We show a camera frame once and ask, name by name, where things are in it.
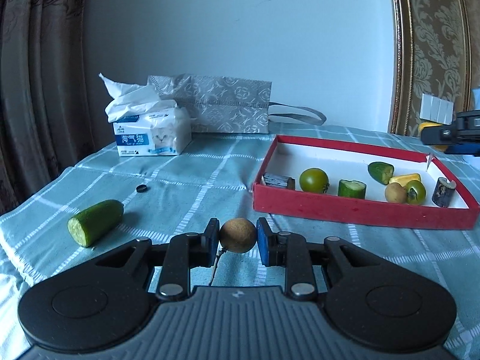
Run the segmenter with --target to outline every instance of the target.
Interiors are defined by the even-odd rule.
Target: red box
[[[424,205],[388,203],[385,186],[368,174],[367,166],[373,161],[394,165],[395,176],[420,173],[427,191]],[[300,190],[299,176],[311,167],[327,172],[330,188],[326,194]],[[262,182],[265,172],[294,178],[296,190],[266,186]],[[457,184],[449,208],[437,207],[431,201],[438,177]],[[365,199],[337,196],[340,179],[366,183]],[[440,230],[471,230],[480,213],[472,194],[436,157],[427,169],[427,156],[420,152],[285,135],[275,137],[258,171],[253,183],[253,209],[332,222]]]

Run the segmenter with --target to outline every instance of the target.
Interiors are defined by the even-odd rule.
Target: tomato
[[[427,192],[423,184],[418,180],[411,180],[405,185],[406,202],[408,204],[421,205],[425,202]]]
[[[330,184],[328,176],[322,169],[310,168],[300,175],[300,188],[305,192],[325,193]]]

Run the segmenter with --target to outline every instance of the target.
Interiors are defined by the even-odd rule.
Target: tablecloth
[[[212,217],[224,223],[238,216],[254,223],[259,216],[265,216],[273,231],[297,232],[309,242],[322,242],[325,237],[336,235],[440,283],[458,305],[458,317],[445,347],[459,359],[480,358],[478,223],[472,231],[416,230],[255,212],[251,185],[275,134],[429,151],[417,138],[339,126],[282,123],[271,123],[270,134],[194,134],[193,142],[179,156],[119,157],[115,144],[111,144],[66,169],[20,207],[0,217],[1,358],[12,359],[27,347],[15,317],[18,298],[27,285],[138,236],[163,243],[183,232],[202,232]],[[436,155],[479,200],[479,170],[460,156],[439,152]],[[148,191],[137,193],[135,187],[139,184],[147,184]],[[79,247],[67,231],[67,220],[105,199],[124,203],[122,224],[95,247]],[[206,285],[210,274],[210,269],[193,269],[192,285]],[[319,270],[316,275],[319,289],[324,290]],[[246,254],[225,254],[214,285],[263,286],[283,282],[283,268],[265,268],[254,247]]]

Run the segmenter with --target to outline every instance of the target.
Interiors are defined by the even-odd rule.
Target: tissue pack
[[[113,123],[119,156],[179,155],[191,141],[183,108],[124,116]]]
[[[114,82],[100,74],[113,101],[105,113],[113,124],[119,156],[179,155],[191,141],[190,115],[152,85]]]

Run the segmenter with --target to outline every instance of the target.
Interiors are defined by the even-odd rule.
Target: gray gift bag
[[[148,76],[162,99],[174,99],[191,117],[192,132],[268,133],[268,107],[272,83],[230,77]],[[271,114],[321,126],[325,115],[309,107],[298,108],[317,117],[299,114]]]

